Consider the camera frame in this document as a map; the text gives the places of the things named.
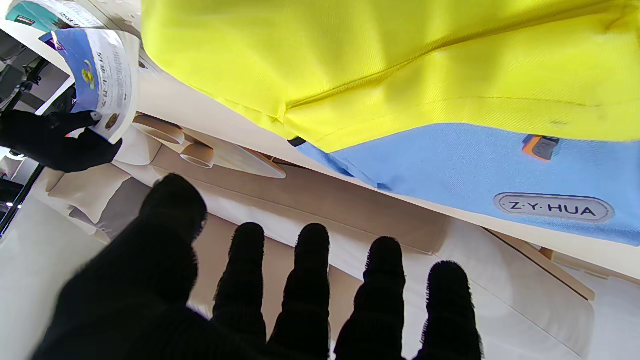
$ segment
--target yellow fabric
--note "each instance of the yellow fabric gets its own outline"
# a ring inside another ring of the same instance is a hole
[[[638,1],[143,5],[145,49],[164,70],[326,152],[441,122],[640,139]]]

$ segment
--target black knit glove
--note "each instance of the black knit glove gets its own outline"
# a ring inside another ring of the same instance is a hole
[[[284,290],[271,338],[262,317],[264,233],[257,224],[237,228],[227,269],[218,283],[212,324],[230,332],[259,357],[327,359],[329,356],[329,235],[307,225],[298,238],[295,267]]]
[[[84,171],[110,163],[122,140],[111,144],[93,131],[78,138],[69,133],[96,125],[102,115],[94,111],[52,113],[46,117],[25,111],[6,111],[0,117],[0,146],[8,147],[40,164],[63,172]]]
[[[404,284],[400,244],[392,238],[377,239],[353,314],[336,343],[338,360],[402,359]],[[442,261],[431,269],[427,311],[423,346],[415,360],[482,358],[467,275],[458,264]]]

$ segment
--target gloved hand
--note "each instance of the gloved hand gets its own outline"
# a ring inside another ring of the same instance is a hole
[[[0,117],[0,146],[53,170],[84,171],[112,162],[122,146],[122,140],[111,144],[88,129],[78,138],[66,137],[75,130],[96,125],[101,118],[95,111],[52,113],[46,117],[6,111]]]
[[[206,216],[203,199],[184,178],[172,174],[157,183],[139,217],[62,289],[33,359],[326,360],[330,243],[324,226],[310,224],[300,232],[282,312],[267,339],[265,239],[258,224],[236,229],[213,318],[186,306],[198,274],[191,243]],[[404,285],[400,244],[377,239],[337,340],[338,360],[402,359]],[[479,360],[465,272],[455,263],[438,263],[428,287],[429,322],[416,360]]]

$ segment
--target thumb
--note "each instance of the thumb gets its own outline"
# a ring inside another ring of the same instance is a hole
[[[102,120],[102,114],[97,111],[51,113],[48,118],[51,123],[51,129],[66,135],[78,129],[97,125]]]

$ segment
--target glove finger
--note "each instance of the glove finger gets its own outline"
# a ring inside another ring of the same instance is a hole
[[[287,278],[270,351],[311,358],[329,355],[329,234],[320,224],[300,232],[293,271]]]
[[[94,126],[102,119],[102,114],[96,111],[81,111],[79,113],[52,113],[47,116],[51,129],[67,135],[75,130]]]
[[[229,249],[227,269],[218,283],[213,319],[244,341],[260,346],[266,342],[262,317],[262,259],[264,231],[251,222],[236,229]]]
[[[337,359],[401,359],[405,282],[400,244],[393,238],[377,239],[353,314],[336,342]]]
[[[467,274],[452,261],[441,261],[429,273],[422,350],[415,360],[482,358]]]

